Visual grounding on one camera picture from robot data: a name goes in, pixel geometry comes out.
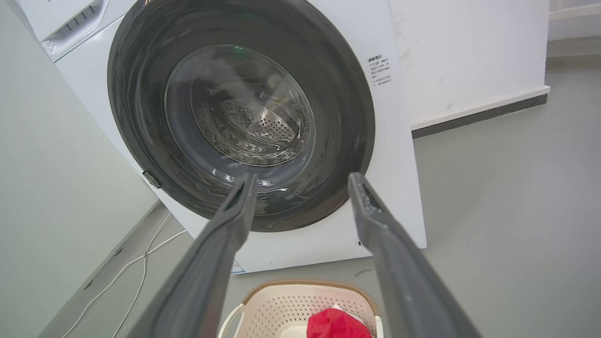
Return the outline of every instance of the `baseboard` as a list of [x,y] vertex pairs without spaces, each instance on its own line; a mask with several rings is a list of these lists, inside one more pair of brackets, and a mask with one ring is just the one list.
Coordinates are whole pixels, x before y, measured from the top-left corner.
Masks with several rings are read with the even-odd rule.
[[549,86],[545,85],[541,89],[528,93],[522,93],[486,105],[479,105],[415,123],[411,127],[413,138],[435,134],[533,106],[543,105],[547,102],[547,94],[550,89]]
[[601,69],[601,54],[547,58],[547,72],[576,69]]
[[547,60],[555,57],[599,54],[601,54],[601,36],[569,38],[547,42]]

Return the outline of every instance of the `beige plastic basket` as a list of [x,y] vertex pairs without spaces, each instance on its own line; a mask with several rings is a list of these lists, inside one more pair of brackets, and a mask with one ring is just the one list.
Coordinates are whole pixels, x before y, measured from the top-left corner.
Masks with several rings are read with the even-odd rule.
[[383,338],[382,320],[369,295],[351,284],[291,279],[265,282],[252,290],[225,319],[224,338],[242,312],[236,338],[306,338],[309,317],[338,304],[363,320],[374,338]]

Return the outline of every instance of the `white cable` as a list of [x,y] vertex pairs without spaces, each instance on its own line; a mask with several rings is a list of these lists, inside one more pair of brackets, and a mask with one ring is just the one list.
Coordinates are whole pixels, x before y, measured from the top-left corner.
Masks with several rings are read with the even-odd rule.
[[179,232],[175,235],[173,235],[172,237],[170,237],[169,239],[167,239],[166,241],[162,242],[161,244],[157,245],[156,248],[148,251],[148,253],[144,253],[144,255],[134,259],[133,261],[125,264],[125,266],[123,266],[123,268],[121,269],[121,271],[119,271],[119,273],[115,276],[115,278],[112,280],[112,282],[110,282],[107,287],[104,288],[104,290],[102,290],[99,294],[97,294],[94,298],[92,298],[92,300],[84,307],[84,310],[81,311],[81,314],[79,315],[79,317],[77,318],[77,321],[75,321],[75,324],[73,324],[73,326],[67,331],[67,333],[65,333],[65,335],[63,336],[63,338],[66,338],[74,329],[75,327],[79,324],[79,322],[81,321],[81,319],[84,317],[84,314],[86,313],[86,311],[88,310],[88,308],[90,308],[90,306],[92,305],[92,303],[94,303],[98,298],[100,298],[100,296],[102,296],[113,284],[115,284],[115,282],[117,281],[117,279],[119,278],[119,276],[121,276],[121,274],[123,274],[123,272],[129,268],[130,266],[132,266],[132,264],[134,264],[135,262],[143,259],[144,257],[148,256],[149,254],[155,252],[156,250],[158,250],[160,247],[162,247],[163,245],[171,242],[172,240],[174,240],[177,236],[182,235],[186,233],[186,231],[182,231]]
[[148,251],[150,250],[150,247],[152,246],[152,243],[156,239],[156,236],[158,236],[159,232],[161,230],[163,230],[163,226],[165,225],[165,222],[167,222],[167,218],[169,218],[170,215],[171,215],[171,211],[169,211],[169,213],[167,214],[167,217],[165,217],[165,219],[163,220],[163,223],[160,224],[159,228],[154,233],[154,236],[152,237],[152,239],[148,243],[148,246],[146,247],[146,250],[144,251],[144,261],[143,261],[143,263],[144,263],[144,272],[142,273],[142,281],[140,282],[140,287],[138,288],[138,291],[136,292],[136,295],[133,297],[133,301],[132,301],[131,305],[129,306],[129,309],[127,309],[127,312],[125,313],[125,316],[123,316],[123,319],[119,323],[119,326],[115,330],[115,333],[113,334],[112,338],[115,338],[117,336],[117,333],[119,333],[119,330],[121,329],[121,327],[123,327],[123,323],[125,323],[125,320],[127,319],[127,316],[129,316],[129,313],[132,311],[133,306],[136,304],[136,301],[138,300],[138,296],[140,296],[140,291],[142,291],[142,285],[144,285],[144,280],[146,280],[146,266],[147,266],[146,261],[147,261],[147,257],[148,257]]

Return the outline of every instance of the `label sticker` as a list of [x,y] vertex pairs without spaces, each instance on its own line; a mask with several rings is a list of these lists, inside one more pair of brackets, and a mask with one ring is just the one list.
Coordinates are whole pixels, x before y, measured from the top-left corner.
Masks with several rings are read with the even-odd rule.
[[243,272],[245,272],[244,269],[234,259],[234,263],[231,265],[231,274],[241,274]]
[[388,58],[380,55],[367,59],[370,66],[371,85],[378,87],[383,84],[392,82],[392,74]]

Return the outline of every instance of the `white wall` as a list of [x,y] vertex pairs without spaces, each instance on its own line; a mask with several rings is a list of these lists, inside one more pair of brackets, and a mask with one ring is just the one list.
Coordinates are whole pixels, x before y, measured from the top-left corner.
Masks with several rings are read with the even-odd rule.
[[548,0],[391,0],[391,7],[414,129],[548,91]]
[[156,202],[0,0],[0,337],[36,337]]
[[550,0],[549,41],[601,35],[601,0]]

